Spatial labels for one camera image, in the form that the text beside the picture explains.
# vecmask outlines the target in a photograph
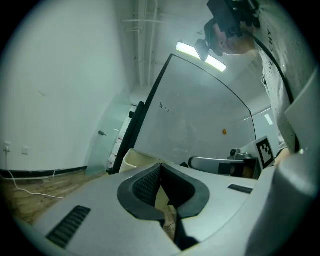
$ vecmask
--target white wall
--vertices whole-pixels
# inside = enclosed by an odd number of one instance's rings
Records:
[[[19,27],[0,66],[0,143],[12,144],[10,170],[88,164],[109,102],[136,84],[122,4],[131,16],[130,0],[49,0]]]

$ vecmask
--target black baseboard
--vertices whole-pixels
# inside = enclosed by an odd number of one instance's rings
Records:
[[[64,170],[10,170],[15,179],[23,178],[41,178],[41,177],[52,177],[53,175],[61,175],[77,172],[80,170],[86,170],[87,166],[64,169]],[[0,175],[6,179],[12,179],[10,173],[7,170],[0,169]]]

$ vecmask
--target light fixture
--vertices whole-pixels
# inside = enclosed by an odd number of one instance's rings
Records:
[[[189,54],[197,59],[200,60],[200,57],[196,51],[196,49],[190,45],[187,45],[185,43],[182,42],[178,42],[176,44],[176,48],[177,51],[183,52],[185,54]],[[223,72],[226,70],[227,66],[225,64],[223,64],[222,62],[220,62],[219,60],[217,60],[216,58],[212,57],[212,56],[208,56],[208,58],[205,61],[206,63],[208,63],[209,65],[215,67],[217,70]]]
[[[264,117],[265,117],[265,119],[268,121],[269,125],[272,126],[272,125],[274,124],[274,123],[272,122],[269,114],[264,115]]]

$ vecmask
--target whiteboard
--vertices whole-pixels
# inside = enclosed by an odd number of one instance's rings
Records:
[[[175,55],[167,63],[135,150],[179,165],[190,157],[226,159],[256,139],[250,111],[223,83]]]

